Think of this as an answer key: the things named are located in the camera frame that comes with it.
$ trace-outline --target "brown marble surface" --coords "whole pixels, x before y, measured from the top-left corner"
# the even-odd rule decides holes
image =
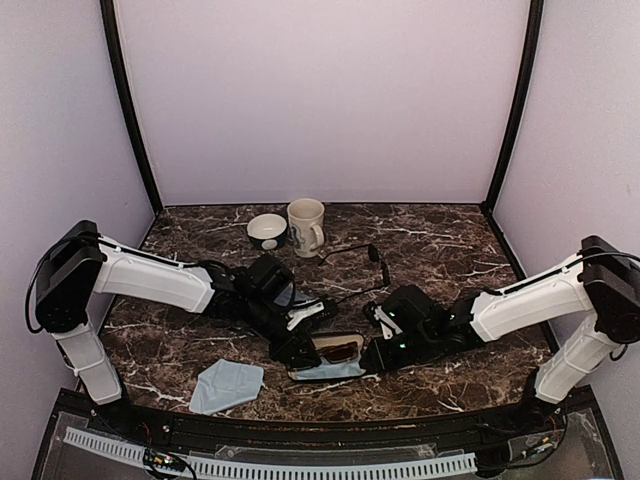
[[[328,204],[324,253],[373,242],[391,271],[389,290],[415,283],[432,298],[450,304],[482,287],[515,281],[513,272],[479,209],[461,205]],[[249,265],[260,253],[245,228],[255,215],[284,214],[284,206],[168,208],[143,249],[184,261],[217,259]],[[336,256],[328,265],[296,257],[291,245],[275,252],[295,273],[298,288],[340,297],[379,282],[379,270],[362,252]],[[379,335],[362,306],[381,300],[372,292],[345,302],[331,331]],[[414,418],[477,410],[519,399],[528,373],[550,353],[540,329],[506,335],[482,350],[429,366],[370,375],[333,384],[296,384],[269,359],[267,344],[228,322],[175,307],[117,298],[102,340],[122,373],[133,401],[188,412],[197,375],[220,358],[264,368],[257,400],[218,415],[251,420],[362,421]]]

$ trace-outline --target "white panel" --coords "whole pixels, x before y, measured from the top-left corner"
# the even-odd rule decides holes
[[[99,2],[0,2],[0,65],[0,462],[3,478],[24,479],[60,386],[75,384],[51,336],[25,327],[32,269],[78,220],[135,245],[152,212]],[[104,297],[92,305],[96,323]]]
[[[640,3],[546,2],[497,219],[529,273],[598,234],[640,253]],[[577,327],[555,325],[561,340]],[[640,478],[640,347],[588,377],[628,478]]]
[[[166,203],[484,199],[527,0],[117,3]]]

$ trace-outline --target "black frame post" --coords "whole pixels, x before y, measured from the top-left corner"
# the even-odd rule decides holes
[[[129,140],[133,147],[133,153],[136,157],[136,163],[142,176],[144,188],[147,191],[149,202],[154,213],[157,215],[164,208],[158,186],[153,178],[149,157],[144,147],[138,117],[133,105],[133,97],[129,88],[127,79],[127,71],[125,69],[124,57],[122,55],[122,46],[120,45],[120,36],[118,34],[118,23],[116,19],[115,7],[113,0],[100,0],[100,8],[102,10],[102,23],[104,24],[104,34],[107,40],[107,48],[109,49],[109,58],[111,59],[111,68],[113,70],[113,78],[116,82],[118,97],[120,98],[120,107],[122,115],[129,133]]]
[[[540,35],[540,25],[542,24],[542,9],[544,0],[531,0],[529,6],[529,19],[527,21],[527,31],[524,38],[524,46],[522,49],[522,59],[520,60],[520,71],[518,72],[518,80],[516,82],[516,90],[513,94],[513,102],[511,103],[511,111],[509,112],[509,120],[507,128],[504,132],[502,147],[498,155],[496,169],[493,172],[491,186],[487,193],[487,198],[483,202],[483,210],[493,213],[500,196],[500,190],[504,183],[513,147],[518,136],[520,121],[524,111],[525,102],[527,100],[527,92],[529,91],[529,83],[531,81],[531,72],[533,71],[533,62],[536,56],[536,48],[538,46],[538,37]]]

